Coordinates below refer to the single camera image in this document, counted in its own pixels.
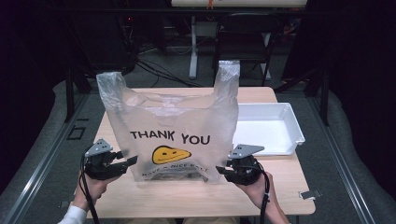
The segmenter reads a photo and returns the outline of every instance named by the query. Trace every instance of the translucent plastic bag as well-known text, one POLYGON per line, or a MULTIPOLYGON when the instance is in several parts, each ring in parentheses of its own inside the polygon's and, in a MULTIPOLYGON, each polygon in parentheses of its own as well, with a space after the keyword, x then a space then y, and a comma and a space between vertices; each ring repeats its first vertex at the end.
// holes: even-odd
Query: translucent plastic bag
POLYGON ((214 91, 203 96, 136 92, 120 73, 97 76, 99 91, 136 181, 202 178, 218 183, 216 165, 233 149, 239 62, 220 62, 214 91))

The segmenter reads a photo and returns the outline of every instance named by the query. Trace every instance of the sleeve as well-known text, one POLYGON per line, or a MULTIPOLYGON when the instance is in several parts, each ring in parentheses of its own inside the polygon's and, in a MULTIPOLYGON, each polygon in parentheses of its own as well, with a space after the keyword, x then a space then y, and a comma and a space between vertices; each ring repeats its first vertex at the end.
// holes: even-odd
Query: sleeve
POLYGON ((86 218, 87 212, 85 210, 71 205, 64 215, 64 219, 58 224, 82 224, 86 218))

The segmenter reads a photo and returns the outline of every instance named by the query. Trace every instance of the desk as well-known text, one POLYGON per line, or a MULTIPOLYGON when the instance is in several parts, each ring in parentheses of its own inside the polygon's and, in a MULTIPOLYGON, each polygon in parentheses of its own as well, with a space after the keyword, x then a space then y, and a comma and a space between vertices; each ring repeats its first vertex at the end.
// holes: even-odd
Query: desk
MULTIPOLYGON (((136 89, 167 94, 209 94, 212 88, 136 89)), ((275 103, 270 88, 239 88, 240 103, 275 103)), ((105 113, 95 141, 103 137, 114 150, 120 150, 105 113)), ((273 174, 276 195, 287 215, 310 215, 311 200, 299 197, 307 191, 304 173, 294 153, 290 156, 259 157, 264 169, 273 174)), ((102 218, 127 217, 244 217, 259 216, 260 210, 233 183, 222 179, 210 185, 201 180, 135 182, 128 172, 107 187, 98 200, 96 211, 102 218)))
MULTIPOLYGON (((213 0, 213 7, 305 7, 307 0, 213 0)), ((208 0, 172 0, 172 7, 207 7, 208 0)), ((196 48, 196 23, 191 17, 190 78, 197 77, 198 54, 196 48)), ((266 64, 261 64, 262 71, 266 64)))

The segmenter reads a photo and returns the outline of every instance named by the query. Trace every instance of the yellow logo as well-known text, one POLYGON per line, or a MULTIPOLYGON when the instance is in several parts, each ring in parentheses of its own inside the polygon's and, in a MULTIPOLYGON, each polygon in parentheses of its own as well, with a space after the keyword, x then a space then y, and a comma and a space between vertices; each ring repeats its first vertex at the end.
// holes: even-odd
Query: yellow logo
POLYGON ((165 164, 172 161, 181 161, 190 156, 191 153, 189 151, 169 146, 160 146, 152 152, 152 162, 155 164, 165 164))

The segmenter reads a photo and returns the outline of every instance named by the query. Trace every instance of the hand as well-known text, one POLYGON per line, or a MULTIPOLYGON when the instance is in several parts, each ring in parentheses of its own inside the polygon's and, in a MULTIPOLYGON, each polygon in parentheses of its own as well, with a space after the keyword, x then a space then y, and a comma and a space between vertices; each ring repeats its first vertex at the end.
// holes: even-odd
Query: hand
MULTIPOLYGON (((268 175, 270 181, 270 197, 267 207, 265 209, 265 215, 270 219, 272 223, 289 223, 288 219, 285 216, 285 213, 280 208, 279 203, 277 201, 276 192, 274 188, 274 179, 273 176, 265 172, 268 175)), ((256 205, 258 208, 262 209, 262 199, 264 197, 265 192, 265 178, 264 175, 261 175, 259 179, 251 184, 251 185, 236 185, 242 191, 244 191, 249 199, 256 205)))
MULTIPOLYGON (((85 175, 85 178, 87 180, 88 190, 90 191, 90 195, 92 197, 93 203, 96 203, 96 200, 98 200, 102 196, 102 194, 106 192, 107 185, 118 179, 119 176, 107 180, 91 179, 88 175, 85 175)), ((78 176, 76 195, 72 204, 76 207, 84 209, 85 211, 88 211, 89 206, 87 199, 85 198, 84 192, 82 192, 81 187, 79 185, 81 185, 82 187, 84 186, 82 180, 80 180, 78 176)))

